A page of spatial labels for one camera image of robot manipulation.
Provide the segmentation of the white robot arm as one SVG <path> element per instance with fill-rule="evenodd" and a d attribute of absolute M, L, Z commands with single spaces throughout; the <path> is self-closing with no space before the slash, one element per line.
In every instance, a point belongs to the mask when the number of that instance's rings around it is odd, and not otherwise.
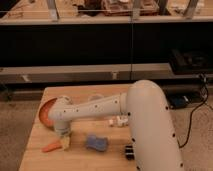
<path fill-rule="evenodd" d="M 128 116 L 137 171 L 184 171 L 165 94 L 153 81 L 139 80 L 126 93 L 76 105 L 58 98 L 48 118 L 63 136 L 74 119 L 113 115 Z"/>

